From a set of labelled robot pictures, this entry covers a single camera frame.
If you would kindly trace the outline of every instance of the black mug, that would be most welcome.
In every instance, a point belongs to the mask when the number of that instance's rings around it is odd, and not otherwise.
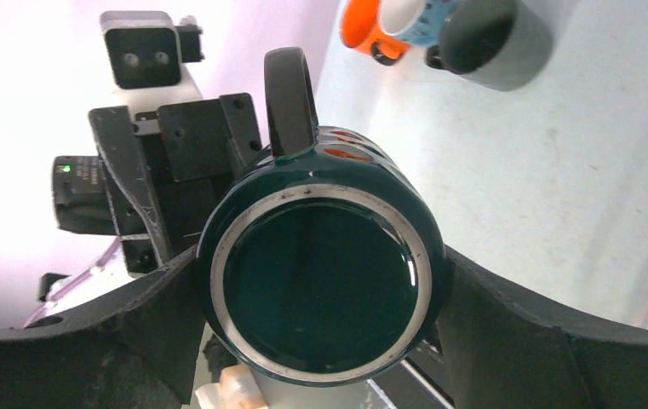
[[[257,371],[329,386],[401,360],[439,311],[444,245],[374,142],[320,126],[298,48],[265,59],[271,146],[234,182],[198,246],[206,317]]]
[[[529,83],[547,64],[553,36],[521,0],[461,0],[447,16],[431,68],[501,91]]]

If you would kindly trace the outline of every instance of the black mug handle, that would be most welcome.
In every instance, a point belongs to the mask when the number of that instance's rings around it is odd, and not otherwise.
[[[427,49],[427,55],[424,57],[424,63],[427,64],[429,68],[435,70],[446,70],[444,62],[441,60],[441,54],[439,53],[439,46],[433,45]]]
[[[397,62],[399,62],[399,60],[401,60],[402,55],[404,55],[404,53],[400,54],[396,58],[387,57],[384,55],[384,53],[381,52],[378,41],[375,41],[371,44],[371,56],[374,57],[374,60],[376,60],[376,62],[383,66],[392,66],[396,64]]]
[[[303,50],[269,51],[263,60],[263,76],[273,156],[291,156],[313,146],[318,117]]]

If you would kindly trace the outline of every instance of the mug rim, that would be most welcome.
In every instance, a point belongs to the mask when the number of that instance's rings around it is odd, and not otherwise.
[[[233,244],[244,230],[253,222],[271,210],[291,202],[303,199],[341,199],[373,211],[387,220],[394,230],[401,235],[403,241],[410,247],[412,254],[412,281],[417,284],[416,304],[411,313],[409,322],[402,331],[399,339],[393,343],[383,354],[374,360],[341,372],[317,373],[306,372],[289,368],[285,365],[267,358],[257,351],[238,331],[232,322],[231,315],[226,305],[226,296],[223,290],[223,272],[231,253]],[[427,248],[421,240],[419,233],[411,223],[398,210],[388,202],[355,187],[335,185],[330,183],[312,183],[287,187],[259,199],[248,209],[234,219],[231,225],[221,236],[216,245],[211,260],[210,295],[216,318],[220,327],[228,338],[228,342],[238,350],[247,360],[259,366],[264,371],[279,377],[292,379],[301,383],[343,383],[352,379],[369,376],[381,369],[397,362],[409,349],[410,345],[421,330],[431,302],[433,289],[433,275]]]

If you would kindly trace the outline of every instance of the blue mug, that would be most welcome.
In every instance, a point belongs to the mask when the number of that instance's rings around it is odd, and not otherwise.
[[[458,0],[382,0],[379,25],[384,34],[416,47],[430,47]]]

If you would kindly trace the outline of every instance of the camera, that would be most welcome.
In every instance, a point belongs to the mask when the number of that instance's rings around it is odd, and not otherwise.
[[[164,12],[106,11],[100,16],[100,27],[121,89],[177,85],[181,64],[203,59],[200,28],[175,26]]]

